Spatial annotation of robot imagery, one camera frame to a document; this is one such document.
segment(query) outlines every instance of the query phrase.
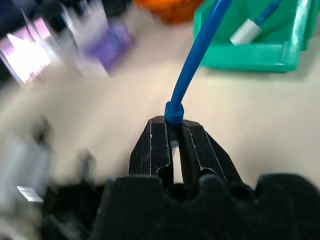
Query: white cable end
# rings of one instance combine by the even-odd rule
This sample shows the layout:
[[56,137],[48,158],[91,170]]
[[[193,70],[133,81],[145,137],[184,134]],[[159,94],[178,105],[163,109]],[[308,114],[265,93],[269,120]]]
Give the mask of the white cable end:
[[254,21],[247,19],[230,37],[230,41],[236,46],[250,44],[261,31],[261,28]]

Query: white table surface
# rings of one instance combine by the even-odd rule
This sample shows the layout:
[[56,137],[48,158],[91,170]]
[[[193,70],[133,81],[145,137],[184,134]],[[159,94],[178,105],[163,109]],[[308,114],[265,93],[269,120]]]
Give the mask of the white table surface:
[[[97,159],[97,176],[123,176],[148,119],[164,114],[192,45],[193,26],[163,26],[131,11],[136,38],[110,78],[84,79],[55,66],[31,90],[9,87],[0,99],[0,148],[40,116],[53,126],[52,177],[76,176],[78,153]],[[244,182],[265,173],[298,173],[320,186],[320,37],[290,73],[200,69],[183,100],[185,119],[201,123],[228,152]]]

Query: blue wire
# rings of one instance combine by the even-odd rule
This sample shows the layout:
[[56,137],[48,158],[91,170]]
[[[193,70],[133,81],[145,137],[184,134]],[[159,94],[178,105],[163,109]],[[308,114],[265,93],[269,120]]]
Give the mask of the blue wire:
[[261,26],[265,20],[267,20],[271,14],[279,7],[279,3],[282,0],[275,0],[274,2],[272,2],[264,11],[263,13],[261,13],[261,15],[254,21],[255,24],[257,24],[258,26]]
[[216,34],[218,27],[232,0],[217,0],[213,5],[206,21],[200,29],[188,57],[181,70],[180,76],[173,90],[171,101],[167,103],[164,117],[170,123],[170,116],[174,116],[182,107],[182,99],[194,77],[204,55]]

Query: green plastic bin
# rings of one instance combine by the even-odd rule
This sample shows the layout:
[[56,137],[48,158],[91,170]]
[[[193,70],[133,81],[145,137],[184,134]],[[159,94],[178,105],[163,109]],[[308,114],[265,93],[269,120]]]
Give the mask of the green plastic bin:
[[[216,0],[207,0],[195,12],[194,39]],[[287,72],[297,69],[300,51],[316,28],[318,0],[282,0],[248,45],[235,46],[230,37],[246,21],[254,20],[274,0],[233,0],[201,65],[234,71]]]

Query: orange container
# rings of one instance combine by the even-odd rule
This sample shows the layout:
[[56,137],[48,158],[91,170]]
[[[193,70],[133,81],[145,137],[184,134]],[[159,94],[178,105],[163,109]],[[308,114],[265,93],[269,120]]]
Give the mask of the orange container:
[[133,0],[139,7],[158,16],[165,24],[179,24],[194,19],[195,10],[204,0]]

